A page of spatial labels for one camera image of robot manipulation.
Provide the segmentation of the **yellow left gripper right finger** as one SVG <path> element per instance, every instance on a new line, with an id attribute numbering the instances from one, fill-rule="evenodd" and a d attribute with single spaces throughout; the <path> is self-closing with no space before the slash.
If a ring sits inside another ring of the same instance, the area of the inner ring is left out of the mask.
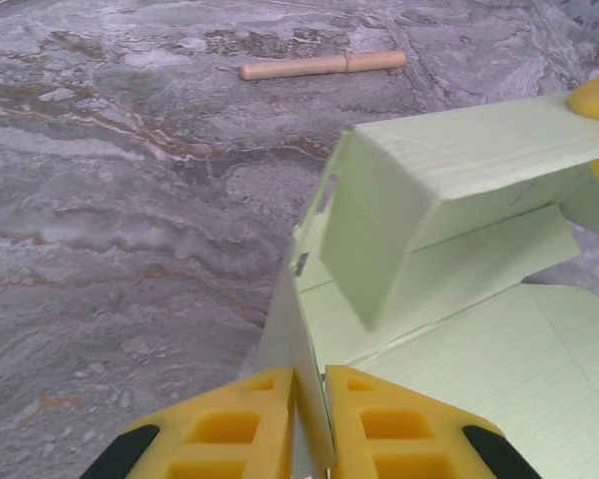
<path id="1" fill-rule="evenodd" d="M 488 420 L 343 365 L 325 369 L 333 478 L 534 478 Z"/>

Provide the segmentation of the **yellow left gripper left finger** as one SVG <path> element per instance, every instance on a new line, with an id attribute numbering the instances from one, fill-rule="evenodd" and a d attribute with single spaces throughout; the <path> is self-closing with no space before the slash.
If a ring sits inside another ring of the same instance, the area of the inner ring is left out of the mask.
<path id="1" fill-rule="evenodd" d="M 271 368 L 133 421 L 83 475 L 288 478 L 294 419 L 294 372 Z"/>

